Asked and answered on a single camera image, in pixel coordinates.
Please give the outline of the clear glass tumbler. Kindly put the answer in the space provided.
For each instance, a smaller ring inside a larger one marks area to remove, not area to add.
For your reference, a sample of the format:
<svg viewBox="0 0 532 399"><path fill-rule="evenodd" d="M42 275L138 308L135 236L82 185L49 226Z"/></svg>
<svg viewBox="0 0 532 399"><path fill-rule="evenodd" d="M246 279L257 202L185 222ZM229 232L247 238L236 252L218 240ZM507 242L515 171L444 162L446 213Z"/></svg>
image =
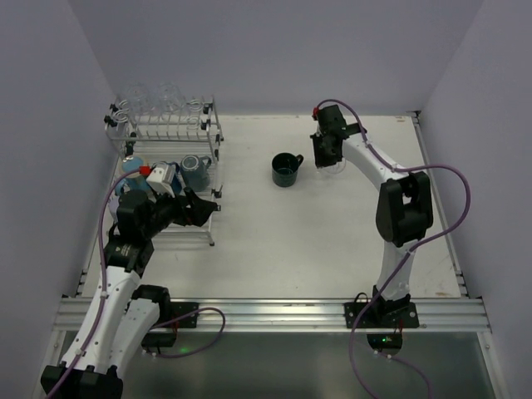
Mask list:
<svg viewBox="0 0 532 399"><path fill-rule="evenodd" d="M179 87L172 82L164 82L158 85L156 94L160 111L165 114L173 114L183 108L186 103L185 97Z"/></svg>
<svg viewBox="0 0 532 399"><path fill-rule="evenodd" d="M329 165L329 166L318 168L318 172L324 175L339 175L345 170L346 164L347 164L346 159L342 158L340 161L338 161L334 165Z"/></svg>
<svg viewBox="0 0 532 399"><path fill-rule="evenodd" d="M154 103L149 88L143 83L133 83L126 87L124 92L129 112L133 116L149 115Z"/></svg>

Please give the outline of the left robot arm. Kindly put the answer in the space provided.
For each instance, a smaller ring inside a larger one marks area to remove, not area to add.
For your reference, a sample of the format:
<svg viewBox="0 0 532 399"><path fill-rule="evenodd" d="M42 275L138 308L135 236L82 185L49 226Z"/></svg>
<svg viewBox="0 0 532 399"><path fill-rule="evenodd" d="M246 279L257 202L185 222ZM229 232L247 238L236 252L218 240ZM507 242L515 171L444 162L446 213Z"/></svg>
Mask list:
<svg viewBox="0 0 532 399"><path fill-rule="evenodd" d="M42 372L49 398L119 398L129 362L157 323L170 325L167 288L141 284L154 253L152 239L171 224L203 226L218 204L191 188L151 200L143 190L120 195L117 221L99 238L101 275L69 349Z"/></svg>

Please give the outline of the grey-blue mug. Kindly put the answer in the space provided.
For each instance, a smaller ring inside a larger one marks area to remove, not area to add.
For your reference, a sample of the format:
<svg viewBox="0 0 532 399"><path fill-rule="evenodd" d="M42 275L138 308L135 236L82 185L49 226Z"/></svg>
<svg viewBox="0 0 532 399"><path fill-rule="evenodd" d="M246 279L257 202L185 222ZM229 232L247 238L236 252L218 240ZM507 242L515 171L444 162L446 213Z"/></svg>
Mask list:
<svg viewBox="0 0 532 399"><path fill-rule="evenodd" d="M212 159L207 156L186 155L180 162L180 173L185 185L194 192L202 192L209 188L209 167Z"/></svg>

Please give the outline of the lavender plastic cup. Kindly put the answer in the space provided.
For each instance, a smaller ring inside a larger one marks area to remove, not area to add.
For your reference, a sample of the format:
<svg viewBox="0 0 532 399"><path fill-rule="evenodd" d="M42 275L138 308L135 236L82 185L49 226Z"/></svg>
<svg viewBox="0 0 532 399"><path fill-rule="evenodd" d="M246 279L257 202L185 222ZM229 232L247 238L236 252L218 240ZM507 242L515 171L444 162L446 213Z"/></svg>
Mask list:
<svg viewBox="0 0 532 399"><path fill-rule="evenodd" d="M107 208L112 219L117 222L117 210L119 207L119 198L115 195L112 195L107 203Z"/></svg>

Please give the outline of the dark green mug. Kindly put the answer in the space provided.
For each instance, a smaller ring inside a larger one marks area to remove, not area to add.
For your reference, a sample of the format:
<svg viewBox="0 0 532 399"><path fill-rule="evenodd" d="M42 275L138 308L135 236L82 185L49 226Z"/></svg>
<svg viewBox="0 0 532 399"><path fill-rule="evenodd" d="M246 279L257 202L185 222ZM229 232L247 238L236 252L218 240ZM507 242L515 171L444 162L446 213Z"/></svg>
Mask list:
<svg viewBox="0 0 532 399"><path fill-rule="evenodd" d="M271 172L272 180L282 188L293 186L298 177L298 170L303 163L303 155L291 153L279 153L272 159Z"/></svg>

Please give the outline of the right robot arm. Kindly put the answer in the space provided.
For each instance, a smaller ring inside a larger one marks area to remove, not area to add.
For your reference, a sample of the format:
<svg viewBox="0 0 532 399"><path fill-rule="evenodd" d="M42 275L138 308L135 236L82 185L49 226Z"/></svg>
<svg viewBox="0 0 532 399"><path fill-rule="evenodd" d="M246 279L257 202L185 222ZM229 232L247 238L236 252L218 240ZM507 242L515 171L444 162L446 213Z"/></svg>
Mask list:
<svg viewBox="0 0 532 399"><path fill-rule="evenodd" d="M331 168L345 160L356 166L377 189L375 223L384 241L382 268L372 296L345 303L350 328L391 328L398 323L417 327L410 279L415 244L433 225L431 182L423 172L408 172L392 162L367 138L360 122L349 124L339 106L319 104L311 136L315 165Z"/></svg>

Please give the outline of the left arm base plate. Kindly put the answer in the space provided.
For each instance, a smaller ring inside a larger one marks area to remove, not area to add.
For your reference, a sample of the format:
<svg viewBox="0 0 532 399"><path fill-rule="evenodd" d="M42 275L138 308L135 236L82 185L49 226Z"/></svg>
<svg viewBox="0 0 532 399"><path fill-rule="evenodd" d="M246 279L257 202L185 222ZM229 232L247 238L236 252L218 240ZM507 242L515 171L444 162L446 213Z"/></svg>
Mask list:
<svg viewBox="0 0 532 399"><path fill-rule="evenodd" d="M178 318L178 321L166 324L165 328L196 328L198 314L195 311L199 309L199 305L197 302L170 302L163 307L162 314L155 325L160 326Z"/></svg>

